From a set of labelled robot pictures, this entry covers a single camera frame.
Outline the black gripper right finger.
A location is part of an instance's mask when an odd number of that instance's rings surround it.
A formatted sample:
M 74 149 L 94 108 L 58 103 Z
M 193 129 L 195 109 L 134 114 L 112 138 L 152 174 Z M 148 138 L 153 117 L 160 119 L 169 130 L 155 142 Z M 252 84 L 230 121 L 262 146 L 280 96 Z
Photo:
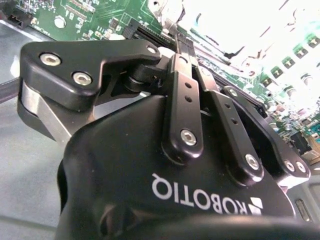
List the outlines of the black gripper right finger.
M 193 41 L 188 39 L 186 48 L 233 179 L 252 186 L 270 174 L 282 188 L 307 182 L 311 171 L 305 161 L 237 90 L 228 85 L 219 90 L 210 70 L 199 64 Z

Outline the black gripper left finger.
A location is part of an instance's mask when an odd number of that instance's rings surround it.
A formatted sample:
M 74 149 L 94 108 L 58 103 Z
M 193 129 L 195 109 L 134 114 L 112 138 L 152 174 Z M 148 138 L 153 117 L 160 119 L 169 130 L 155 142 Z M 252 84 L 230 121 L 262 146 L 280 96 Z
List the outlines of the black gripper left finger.
M 149 92 L 167 98 L 161 145 L 179 165 L 204 149 L 198 62 L 178 42 L 167 57 L 144 39 L 44 41 L 20 51 L 17 112 L 37 132 L 65 145 L 94 120 L 94 107 Z

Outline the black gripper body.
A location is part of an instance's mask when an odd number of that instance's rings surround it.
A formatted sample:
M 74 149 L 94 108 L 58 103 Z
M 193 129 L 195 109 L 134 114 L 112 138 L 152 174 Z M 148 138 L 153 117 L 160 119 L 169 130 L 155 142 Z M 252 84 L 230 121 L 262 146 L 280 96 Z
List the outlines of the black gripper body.
M 59 167 L 58 240 L 317 240 L 266 172 L 241 186 L 231 152 L 202 115 L 202 155 L 179 166 L 163 152 L 166 99 L 153 95 L 92 122 Z

